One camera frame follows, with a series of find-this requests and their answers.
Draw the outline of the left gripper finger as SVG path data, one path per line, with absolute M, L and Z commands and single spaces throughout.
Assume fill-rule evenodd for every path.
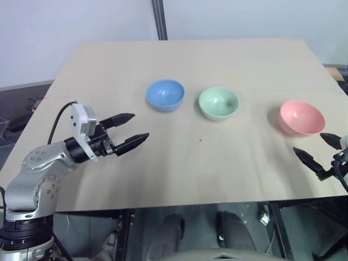
M 148 137 L 149 133 L 137 134 L 126 139 L 122 144 L 115 147 L 115 154 L 121 156 L 141 145 Z
M 105 130 L 109 128 L 113 128 L 113 127 L 118 127 L 120 125 L 124 125 L 125 123 L 127 123 L 134 116 L 135 114 L 131 114 L 131 113 L 118 114 L 118 115 L 102 120 L 101 127 Z

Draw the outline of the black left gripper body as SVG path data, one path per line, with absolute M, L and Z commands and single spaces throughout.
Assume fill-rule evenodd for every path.
M 107 129 L 113 127 L 115 126 L 98 124 L 95 128 L 94 134 L 89 136 L 90 141 L 88 144 L 97 157 L 105 157 L 111 154 L 116 154 L 118 157 L 120 156 L 117 152 L 116 146 L 113 144 L 107 133 Z

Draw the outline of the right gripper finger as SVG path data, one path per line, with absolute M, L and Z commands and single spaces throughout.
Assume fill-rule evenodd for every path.
M 306 167 L 308 167 L 310 170 L 312 170 L 316 176 L 318 177 L 319 180 L 324 180 L 326 178 L 326 171 L 324 168 L 317 163 L 313 156 L 311 156 L 309 153 L 306 151 L 293 147 L 293 151 L 296 154 L 296 156 L 299 158 L 299 160 L 305 164 Z
M 336 150 L 341 150 L 341 137 L 331 134 L 331 133 L 320 133 L 321 138 L 331 147 L 335 148 Z

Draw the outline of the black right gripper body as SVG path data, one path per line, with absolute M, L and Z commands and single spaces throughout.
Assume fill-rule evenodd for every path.
M 347 181 L 347 151 L 340 151 L 333 156 L 332 167 L 327 171 L 329 176 L 341 177 Z

